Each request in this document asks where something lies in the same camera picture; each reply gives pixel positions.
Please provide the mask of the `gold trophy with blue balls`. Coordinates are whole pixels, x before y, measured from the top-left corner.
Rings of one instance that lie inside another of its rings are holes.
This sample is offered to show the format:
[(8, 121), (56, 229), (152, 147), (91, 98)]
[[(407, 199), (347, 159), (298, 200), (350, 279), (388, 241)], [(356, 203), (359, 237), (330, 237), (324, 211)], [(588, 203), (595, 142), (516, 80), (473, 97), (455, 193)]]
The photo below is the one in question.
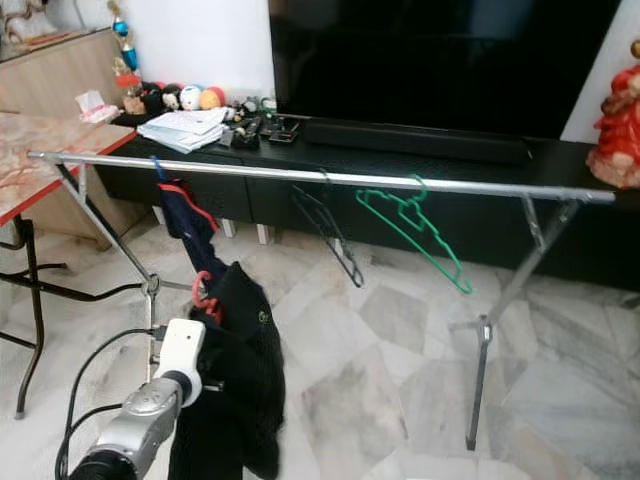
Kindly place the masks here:
[(123, 17), (122, 6), (120, 6), (118, 0), (106, 0), (106, 4), (108, 4), (108, 9), (111, 13), (111, 31), (114, 32), (116, 41), (119, 42), (122, 60), (131, 69), (131, 72), (137, 73), (138, 69), (140, 69), (140, 60), (138, 60), (136, 49), (134, 49), (131, 27), (128, 26)]

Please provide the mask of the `white round plush toy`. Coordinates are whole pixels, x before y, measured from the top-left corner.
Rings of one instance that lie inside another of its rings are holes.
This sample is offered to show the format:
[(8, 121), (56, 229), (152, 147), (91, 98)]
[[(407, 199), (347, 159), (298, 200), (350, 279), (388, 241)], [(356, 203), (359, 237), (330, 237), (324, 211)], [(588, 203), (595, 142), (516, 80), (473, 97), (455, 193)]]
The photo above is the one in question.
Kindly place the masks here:
[(202, 109), (201, 95), (204, 93), (201, 87), (186, 86), (183, 90), (180, 90), (178, 95), (180, 109), (184, 111), (198, 111)]

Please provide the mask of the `pink white tissue pack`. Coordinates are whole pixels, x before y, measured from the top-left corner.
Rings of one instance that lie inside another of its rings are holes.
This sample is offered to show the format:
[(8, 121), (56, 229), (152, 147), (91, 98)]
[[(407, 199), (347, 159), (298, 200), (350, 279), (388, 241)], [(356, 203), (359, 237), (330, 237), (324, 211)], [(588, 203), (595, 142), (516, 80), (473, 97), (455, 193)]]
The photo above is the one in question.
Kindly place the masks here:
[(78, 119), (84, 123), (110, 122), (122, 113), (119, 106), (108, 104), (97, 90), (90, 90), (76, 96), (79, 108)]

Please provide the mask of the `orange round plush toy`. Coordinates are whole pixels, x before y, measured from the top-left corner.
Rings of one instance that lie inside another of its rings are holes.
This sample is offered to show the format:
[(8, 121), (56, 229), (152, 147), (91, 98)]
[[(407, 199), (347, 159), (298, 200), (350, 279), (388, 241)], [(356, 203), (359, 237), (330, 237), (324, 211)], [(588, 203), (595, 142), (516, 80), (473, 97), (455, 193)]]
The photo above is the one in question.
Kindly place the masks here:
[(201, 110), (224, 108), (227, 105), (227, 96), (225, 96), (223, 88), (207, 87), (200, 92), (198, 105), (200, 105)]

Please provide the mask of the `stack of white papers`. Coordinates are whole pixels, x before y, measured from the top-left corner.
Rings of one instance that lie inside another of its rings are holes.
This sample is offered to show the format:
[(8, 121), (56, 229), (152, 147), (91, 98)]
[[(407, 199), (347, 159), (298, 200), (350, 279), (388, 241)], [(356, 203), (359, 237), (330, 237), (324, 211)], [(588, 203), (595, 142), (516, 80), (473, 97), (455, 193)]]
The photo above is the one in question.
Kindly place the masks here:
[(227, 131), (224, 120), (232, 113), (230, 108), (169, 111), (137, 125), (136, 131), (148, 140), (173, 148), (180, 154), (191, 154), (197, 148), (219, 141)]

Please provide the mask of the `white porcelain figurine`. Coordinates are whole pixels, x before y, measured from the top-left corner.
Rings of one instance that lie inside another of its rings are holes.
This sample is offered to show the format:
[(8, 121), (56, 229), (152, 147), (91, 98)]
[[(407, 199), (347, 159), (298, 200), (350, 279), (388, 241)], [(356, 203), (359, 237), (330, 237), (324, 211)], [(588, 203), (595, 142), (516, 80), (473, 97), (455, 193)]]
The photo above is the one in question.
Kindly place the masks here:
[(50, 0), (0, 0), (5, 40), (23, 44), (32, 38), (55, 35), (59, 28), (47, 17)]

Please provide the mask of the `light wood sideboard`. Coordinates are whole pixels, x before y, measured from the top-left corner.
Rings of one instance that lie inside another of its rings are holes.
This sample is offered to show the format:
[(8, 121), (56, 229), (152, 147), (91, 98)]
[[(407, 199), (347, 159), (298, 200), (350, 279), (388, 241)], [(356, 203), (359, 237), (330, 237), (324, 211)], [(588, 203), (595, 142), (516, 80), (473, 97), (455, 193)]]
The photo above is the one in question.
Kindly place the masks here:
[(76, 101), (95, 90), (106, 104), (120, 106), (124, 90), (116, 84), (114, 60), (119, 46), (113, 32), (78, 33), (38, 49), (3, 45), (0, 109), (50, 118), (77, 118)]

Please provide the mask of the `red plastic hanger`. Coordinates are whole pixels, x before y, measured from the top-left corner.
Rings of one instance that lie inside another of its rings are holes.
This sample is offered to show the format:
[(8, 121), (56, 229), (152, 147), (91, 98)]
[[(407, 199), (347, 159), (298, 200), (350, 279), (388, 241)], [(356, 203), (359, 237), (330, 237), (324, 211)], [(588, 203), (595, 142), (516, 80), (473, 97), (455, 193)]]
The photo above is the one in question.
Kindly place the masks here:
[(221, 317), (219, 300), (209, 293), (211, 282), (212, 274), (210, 271), (198, 271), (191, 287), (192, 305), (197, 311), (204, 312), (205, 315), (210, 316), (215, 321), (215, 324), (221, 325), (223, 317)]

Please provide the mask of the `small black box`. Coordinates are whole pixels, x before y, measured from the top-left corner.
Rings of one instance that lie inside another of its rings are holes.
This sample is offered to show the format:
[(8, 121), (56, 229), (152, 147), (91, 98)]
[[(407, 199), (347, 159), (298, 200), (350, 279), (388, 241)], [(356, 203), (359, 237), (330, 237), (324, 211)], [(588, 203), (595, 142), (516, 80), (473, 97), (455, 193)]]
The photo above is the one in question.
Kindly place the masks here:
[(274, 145), (292, 145), (297, 140), (302, 120), (293, 116), (266, 116), (259, 132), (266, 141)]

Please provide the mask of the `black flat television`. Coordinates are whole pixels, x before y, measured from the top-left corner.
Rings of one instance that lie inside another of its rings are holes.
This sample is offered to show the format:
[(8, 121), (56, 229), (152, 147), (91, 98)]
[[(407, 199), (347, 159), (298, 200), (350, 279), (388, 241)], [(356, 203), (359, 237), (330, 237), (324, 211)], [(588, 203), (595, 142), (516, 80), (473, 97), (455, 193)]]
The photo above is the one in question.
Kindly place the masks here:
[(554, 138), (621, 0), (270, 0), (285, 113)]

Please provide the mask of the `navy blue t-shirt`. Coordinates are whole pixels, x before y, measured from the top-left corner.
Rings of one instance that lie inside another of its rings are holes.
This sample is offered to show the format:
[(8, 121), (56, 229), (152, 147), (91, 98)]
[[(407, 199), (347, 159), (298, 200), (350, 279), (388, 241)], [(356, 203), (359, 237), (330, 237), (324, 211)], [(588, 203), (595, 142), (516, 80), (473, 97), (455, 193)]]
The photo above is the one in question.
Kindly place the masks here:
[(210, 271), (212, 274), (212, 282), (210, 287), (207, 288), (207, 292), (211, 292), (215, 285), (219, 283), (219, 280), (223, 278), (227, 273), (228, 265), (221, 261), (216, 256), (216, 250), (212, 246), (212, 237), (216, 233), (197, 233), (195, 230), (187, 229), (186, 232), (180, 233), (179, 239), (182, 242), (186, 252), (188, 253), (189, 261), (192, 262), (193, 269), (196, 274), (198, 271)]

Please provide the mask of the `small dark toy figure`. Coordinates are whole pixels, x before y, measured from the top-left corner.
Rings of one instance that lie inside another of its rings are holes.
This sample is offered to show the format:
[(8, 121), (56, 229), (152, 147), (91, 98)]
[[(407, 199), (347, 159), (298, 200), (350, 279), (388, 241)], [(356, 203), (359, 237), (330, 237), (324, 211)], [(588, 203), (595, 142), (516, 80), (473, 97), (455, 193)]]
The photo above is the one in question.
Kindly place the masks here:
[(259, 96), (248, 96), (246, 99), (233, 101), (230, 104), (232, 113), (228, 116), (229, 123), (236, 124), (257, 118), (260, 114), (260, 101)]

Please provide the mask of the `glass jar with red lid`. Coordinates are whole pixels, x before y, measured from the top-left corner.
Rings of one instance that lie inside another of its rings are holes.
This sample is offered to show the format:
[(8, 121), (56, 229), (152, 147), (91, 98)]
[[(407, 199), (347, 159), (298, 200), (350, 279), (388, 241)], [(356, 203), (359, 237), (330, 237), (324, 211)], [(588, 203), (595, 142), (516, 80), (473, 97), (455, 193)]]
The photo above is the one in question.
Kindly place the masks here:
[(123, 88), (122, 105), (127, 114), (146, 113), (145, 102), (141, 99), (142, 82), (136, 73), (122, 73), (116, 76), (116, 84)]

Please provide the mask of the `marble pattern folding table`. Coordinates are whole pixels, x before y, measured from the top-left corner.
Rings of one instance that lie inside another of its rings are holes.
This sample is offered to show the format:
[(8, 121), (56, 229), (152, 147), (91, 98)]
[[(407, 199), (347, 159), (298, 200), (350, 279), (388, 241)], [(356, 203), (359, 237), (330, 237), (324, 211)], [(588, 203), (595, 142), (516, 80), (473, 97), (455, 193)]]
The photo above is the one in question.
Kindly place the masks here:
[[(14, 419), (22, 420), (27, 415), (29, 384), (32, 383), (45, 351), (46, 332), (42, 294), (55, 294), (79, 302), (108, 300), (125, 291), (138, 291), (146, 300), (148, 323), (155, 321), (154, 302), (157, 292), (163, 287), (163, 279), (142, 265), (127, 246), (122, 236), (111, 227), (105, 215), (90, 197), (90, 164), (84, 156), (105, 156), (132, 141), (137, 133), (134, 129), (111, 123), (87, 123), (73, 119), (47, 118), (47, 116), (4, 113), (0, 115), (1, 164), (1, 216), (0, 223), (13, 225), (13, 242), (1, 242), (5, 250), (26, 253), (27, 269), (17, 273), (1, 273), (5, 283), (27, 289), (31, 297), (35, 338), (26, 340), (8, 333), (1, 338), (31, 351), (31, 357), (18, 387), (15, 398)], [(91, 294), (74, 291), (63, 285), (42, 282), (41, 271), (65, 269), (63, 262), (41, 264), (37, 259), (35, 244), (35, 221), (24, 218), (29, 207), (35, 206), (54, 192), (64, 189), (76, 202), (76, 206), (87, 215), (97, 230), (105, 236), (111, 246), (124, 253), (141, 278), (140, 283), (119, 285), (105, 293)]]

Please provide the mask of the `hanger with blue hook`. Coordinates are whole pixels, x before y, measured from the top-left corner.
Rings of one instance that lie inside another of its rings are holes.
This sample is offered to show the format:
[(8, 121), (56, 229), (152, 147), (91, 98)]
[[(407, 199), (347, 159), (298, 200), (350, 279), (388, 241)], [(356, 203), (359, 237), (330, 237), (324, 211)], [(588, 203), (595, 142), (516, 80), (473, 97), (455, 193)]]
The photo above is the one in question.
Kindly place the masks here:
[(161, 198), (161, 204), (157, 210), (160, 212), (161, 224), (164, 225), (169, 236), (179, 238), (180, 233), (186, 232), (187, 229), (195, 230), (197, 233), (209, 233), (210, 236), (218, 233), (218, 220), (197, 205), (195, 195), (187, 183), (166, 174), (159, 163), (159, 156), (152, 155), (150, 160), (154, 164), (157, 188)]

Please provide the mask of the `red laughing Buddha statue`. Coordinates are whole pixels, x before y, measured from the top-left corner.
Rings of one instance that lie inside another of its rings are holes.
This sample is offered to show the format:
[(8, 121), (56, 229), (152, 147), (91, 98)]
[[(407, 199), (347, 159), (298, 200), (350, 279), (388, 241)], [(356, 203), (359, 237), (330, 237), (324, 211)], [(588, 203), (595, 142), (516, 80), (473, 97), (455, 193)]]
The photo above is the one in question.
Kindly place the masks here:
[(640, 189), (640, 35), (631, 42), (637, 63), (612, 78), (611, 92), (600, 105), (602, 118), (596, 147), (586, 165), (594, 177), (608, 186)]

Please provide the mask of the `black mouse plush toy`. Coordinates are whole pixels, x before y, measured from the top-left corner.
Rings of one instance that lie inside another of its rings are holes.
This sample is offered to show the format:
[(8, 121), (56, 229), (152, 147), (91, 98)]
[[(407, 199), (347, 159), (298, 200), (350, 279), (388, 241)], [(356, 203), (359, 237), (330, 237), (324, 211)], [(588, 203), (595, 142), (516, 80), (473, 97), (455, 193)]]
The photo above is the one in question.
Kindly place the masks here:
[(143, 82), (140, 87), (140, 100), (147, 115), (160, 115), (180, 110), (180, 91), (182, 84), (160, 84)]

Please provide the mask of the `black low TV console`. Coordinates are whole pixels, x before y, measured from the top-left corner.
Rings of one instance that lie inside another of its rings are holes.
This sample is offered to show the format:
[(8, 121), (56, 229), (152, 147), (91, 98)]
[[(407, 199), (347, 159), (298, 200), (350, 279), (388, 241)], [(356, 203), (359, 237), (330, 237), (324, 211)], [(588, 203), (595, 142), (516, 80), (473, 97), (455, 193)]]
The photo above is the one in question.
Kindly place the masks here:
[[(306, 140), (289, 145), (265, 143), (238, 150), (211, 143), (186, 155), (188, 163), (262, 166), (306, 172), (383, 175), (425, 179), (602, 189), (586, 166), (586, 143), (534, 141), (530, 159), (521, 164), (389, 154), (342, 148)], [(197, 204), (215, 218), (311, 232), (294, 205), (288, 180), (246, 179), (233, 175), (186, 174)], [(357, 204), (355, 189), (306, 184), (310, 195), (332, 210), (349, 241), (410, 250), (410, 243), (378, 216)], [(498, 268), (516, 268), (531, 251), (532, 237), (516, 198), (431, 192), (422, 211), (461, 260)], [(538, 266), (541, 275), (609, 285), (640, 292), (640, 200), (581, 207)]]

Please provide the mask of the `black plastic hanger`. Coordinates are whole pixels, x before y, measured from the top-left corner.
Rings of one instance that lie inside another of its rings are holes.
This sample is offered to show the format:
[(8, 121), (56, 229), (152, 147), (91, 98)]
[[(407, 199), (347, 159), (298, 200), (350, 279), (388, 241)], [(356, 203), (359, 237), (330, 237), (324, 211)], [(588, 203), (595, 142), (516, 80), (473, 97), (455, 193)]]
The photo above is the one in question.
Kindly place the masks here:
[(293, 184), (291, 200), (293, 205), (302, 212), (307, 223), (316, 230), (321, 238), (326, 242), (334, 259), (342, 266), (344, 273), (356, 288), (364, 287), (364, 274), (357, 264), (355, 253), (349, 248), (347, 238), (342, 229), (339, 228), (337, 220), (334, 219), (332, 210), (326, 205), (328, 201), (329, 189), (332, 188), (332, 178), (328, 170), (320, 169), (323, 174), (325, 186), (321, 191), (321, 197), (312, 196), (306, 189), (302, 189), (298, 184)]

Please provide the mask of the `green plastic hanger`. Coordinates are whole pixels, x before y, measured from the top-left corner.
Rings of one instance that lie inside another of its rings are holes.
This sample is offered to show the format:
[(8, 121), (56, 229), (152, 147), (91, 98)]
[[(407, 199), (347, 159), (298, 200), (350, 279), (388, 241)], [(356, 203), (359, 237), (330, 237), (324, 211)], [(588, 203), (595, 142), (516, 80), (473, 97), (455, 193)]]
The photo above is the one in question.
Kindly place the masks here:
[[(457, 289), (457, 291), (460, 291), (463, 294), (474, 293), (474, 287), (472, 287), (470, 280), (466, 278), (465, 269), (463, 269), (460, 259), (458, 259), (456, 253), (452, 250), (451, 244), (445, 241), (442, 237), (442, 233), (440, 233), (439, 229), (435, 227), (433, 221), (431, 221), (428, 216), (422, 212), (422, 202), (428, 198), (430, 193), (425, 180), (422, 179), (420, 175), (416, 174), (412, 174), (411, 178), (416, 180), (417, 186), (419, 186), (419, 192), (417, 192), (415, 196), (404, 198), (393, 195), (393, 193), (387, 193), (384, 189), (365, 188), (357, 189), (355, 193), (355, 200), (358, 204), (364, 206), (366, 210), (369, 210), (372, 215), (375, 215), (376, 218), (384, 221), (384, 223), (387, 224), (389, 228), (392, 228), (394, 232), (399, 234), (399, 237), (403, 238), (404, 241), (410, 243), (417, 252), (421, 253), (421, 255), (424, 256), (425, 259), (428, 260), (430, 264), (433, 265), (434, 268), (438, 270), (454, 288)], [(388, 215), (384, 215), (383, 212), (376, 209), (375, 205), (372, 204), (372, 201), (374, 201), (375, 198), (378, 198), (380, 201), (388, 202), (389, 205), (396, 206), (396, 215), (399, 220), (393, 220), (392, 218), (389, 218)], [(431, 241), (435, 246), (438, 246), (440, 250), (443, 251), (445, 259), (449, 261), (451, 269), (445, 268), (445, 265), (442, 264), (442, 262), (436, 260), (433, 252), (431, 252), (428, 247), (424, 246), (424, 244), (420, 243), (419, 238), (413, 236), (413, 234), (410, 233), (410, 230), (413, 230), (416, 236), (421, 236), (426, 239), (426, 241)]]

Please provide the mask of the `black shirt with green print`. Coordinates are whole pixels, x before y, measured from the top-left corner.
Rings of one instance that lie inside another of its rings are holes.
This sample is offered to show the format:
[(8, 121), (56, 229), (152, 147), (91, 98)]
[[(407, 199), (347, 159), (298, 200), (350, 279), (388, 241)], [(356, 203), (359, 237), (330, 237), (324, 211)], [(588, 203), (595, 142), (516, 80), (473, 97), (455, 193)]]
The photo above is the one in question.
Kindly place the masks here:
[(192, 308), (206, 326), (197, 358), (200, 396), (177, 420), (168, 480), (278, 480), (285, 421), (282, 339), (268, 297), (233, 262), (212, 288), (215, 315)]

